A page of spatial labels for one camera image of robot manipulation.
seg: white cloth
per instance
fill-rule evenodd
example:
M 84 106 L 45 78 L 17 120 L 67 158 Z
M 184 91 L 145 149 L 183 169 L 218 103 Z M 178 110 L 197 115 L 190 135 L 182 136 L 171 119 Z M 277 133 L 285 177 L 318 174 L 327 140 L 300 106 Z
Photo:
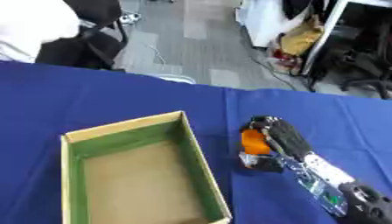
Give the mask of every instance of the white cloth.
M 33 63 L 43 43 L 76 36 L 79 23 L 63 0 L 0 0 L 0 60 Z

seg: table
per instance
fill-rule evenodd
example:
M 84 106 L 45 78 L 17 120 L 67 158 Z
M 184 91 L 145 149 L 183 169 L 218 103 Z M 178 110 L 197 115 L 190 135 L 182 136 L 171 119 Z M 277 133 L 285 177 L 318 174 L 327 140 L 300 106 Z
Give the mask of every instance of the table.
M 373 6 L 392 8 L 392 1 L 390 0 L 338 0 L 333 6 L 331 15 L 325 22 L 325 30 L 323 35 L 321 35 L 320 39 L 314 44 L 311 51 L 309 52 L 309 56 L 301 72 L 303 75 L 307 75 L 311 71 L 318 53 L 331 35 L 333 28 L 335 27 L 336 23 L 338 23 L 340 16 L 343 14 L 343 11 L 349 3 L 368 4 Z
M 390 101 L 0 62 L 0 102 L 0 223 L 61 222 L 59 135 L 179 109 L 236 224 L 334 223 L 288 171 L 241 169 L 238 129 L 253 115 L 281 116 L 318 154 L 392 195 Z

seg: cardboard box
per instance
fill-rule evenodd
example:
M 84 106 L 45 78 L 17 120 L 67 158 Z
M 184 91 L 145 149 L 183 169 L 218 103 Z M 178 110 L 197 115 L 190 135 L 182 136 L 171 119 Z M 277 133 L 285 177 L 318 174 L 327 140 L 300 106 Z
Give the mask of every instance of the cardboard box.
M 63 224 L 229 223 L 184 112 L 61 137 Z

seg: floor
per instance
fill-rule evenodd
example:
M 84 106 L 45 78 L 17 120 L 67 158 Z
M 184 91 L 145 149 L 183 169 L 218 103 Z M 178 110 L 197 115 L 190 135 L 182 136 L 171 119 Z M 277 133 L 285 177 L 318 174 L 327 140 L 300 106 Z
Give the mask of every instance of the floor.
M 279 73 L 272 75 L 252 60 L 263 61 L 265 56 L 250 47 L 246 31 L 235 22 L 234 7 L 238 2 L 122 0 L 125 11 L 138 12 L 142 19 L 126 27 L 129 44 L 116 59 L 116 65 L 133 74 L 181 74 L 198 84 L 219 87 L 305 91 L 302 79 Z M 335 83 L 332 76 L 319 83 L 317 90 L 326 94 L 378 97 L 375 92 L 361 88 L 342 92 Z

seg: wire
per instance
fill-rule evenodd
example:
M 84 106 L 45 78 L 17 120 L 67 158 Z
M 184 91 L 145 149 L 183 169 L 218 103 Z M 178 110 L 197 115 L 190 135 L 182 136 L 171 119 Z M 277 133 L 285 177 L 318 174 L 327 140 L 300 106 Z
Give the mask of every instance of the wire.
M 255 59 L 255 57 L 253 57 L 252 53 L 250 53 L 248 51 L 248 55 L 249 57 L 257 64 L 259 64 L 260 66 L 264 67 L 265 69 L 267 69 L 269 71 L 269 73 L 271 74 L 271 76 L 273 76 L 275 79 L 281 81 L 282 83 L 284 83 L 286 86 L 288 86 L 289 88 L 291 88 L 292 90 L 298 91 L 291 83 L 289 83 L 287 80 L 284 80 L 280 77 L 277 76 L 277 74 L 284 74 L 287 75 L 286 73 L 279 73 L 279 72 L 275 72 L 272 71 L 271 68 L 269 68 L 268 66 L 266 66 L 264 63 L 262 63 L 261 61 L 259 61 L 258 59 Z
M 138 31 L 138 29 L 137 29 L 137 24 L 138 24 L 138 21 L 136 21 L 134 24 L 132 24 L 133 25 L 133 29 L 134 29 L 134 31 Z M 162 61 L 162 67 L 161 67 L 161 69 L 162 70 L 164 70 L 164 68 L 165 68 L 165 66 L 167 65 L 166 64 L 166 60 L 164 59 L 164 57 L 162 57 L 162 54 L 159 52 L 159 50 L 156 48 L 156 47 L 154 47 L 153 45 L 147 45 L 146 43 L 144 43 L 143 41 L 139 41 L 139 43 L 141 43 L 142 45 L 144 45 L 144 46 L 148 46 L 149 48 L 151 48 L 152 50 L 154 50 L 154 52 L 155 52 L 155 54 L 159 57 L 159 59 Z
M 148 46 L 149 48 L 151 48 L 152 50 L 154 50 L 155 51 L 155 53 L 156 53 L 156 55 L 159 57 L 159 59 L 162 61 L 162 66 L 164 67 L 164 66 L 166 66 L 166 61 L 165 61 L 165 59 L 164 59 L 164 57 L 162 57 L 162 55 L 161 55 L 161 53 L 159 52 L 159 50 L 156 48 L 156 47 L 154 47 L 154 46 L 152 46 L 152 45 L 147 45 L 147 44 L 145 44 L 144 42 L 141 42 L 144 46 Z

